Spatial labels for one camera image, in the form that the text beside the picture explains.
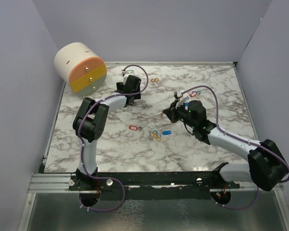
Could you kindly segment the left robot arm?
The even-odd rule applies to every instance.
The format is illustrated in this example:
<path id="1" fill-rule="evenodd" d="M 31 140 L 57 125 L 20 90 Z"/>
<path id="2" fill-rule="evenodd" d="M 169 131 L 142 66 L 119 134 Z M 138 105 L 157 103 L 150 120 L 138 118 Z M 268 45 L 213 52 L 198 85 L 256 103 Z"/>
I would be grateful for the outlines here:
<path id="1" fill-rule="evenodd" d="M 140 84 L 139 77 L 129 75 L 124 77 L 123 82 L 117 83 L 117 90 L 111 95 L 98 100 L 86 97 L 82 101 L 73 129 L 81 143 L 78 171 L 83 174 L 80 184 L 84 189 L 91 190 L 97 183 L 94 176 L 97 171 L 97 141 L 103 134 L 108 114 L 140 99 Z"/>

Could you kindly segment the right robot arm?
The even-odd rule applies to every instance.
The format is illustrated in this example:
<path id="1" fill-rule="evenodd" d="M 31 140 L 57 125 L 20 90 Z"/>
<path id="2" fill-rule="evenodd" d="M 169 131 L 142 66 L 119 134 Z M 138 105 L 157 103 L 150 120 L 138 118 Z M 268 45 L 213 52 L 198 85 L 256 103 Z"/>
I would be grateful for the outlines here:
<path id="1" fill-rule="evenodd" d="M 188 106 L 174 101 L 163 113 L 172 123 L 181 121 L 185 127 L 190 127 L 197 140 L 221 147 L 246 161 L 219 166 L 218 173 L 211 177 L 216 188 L 223 188 L 229 181 L 240 181 L 252 182 L 260 189 L 270 191 L 289 175 L 289 167 L 272 140 L 247 140 L 219 128 L 207 119 L 206 109 L 200 101 L 190 101 Z"/>

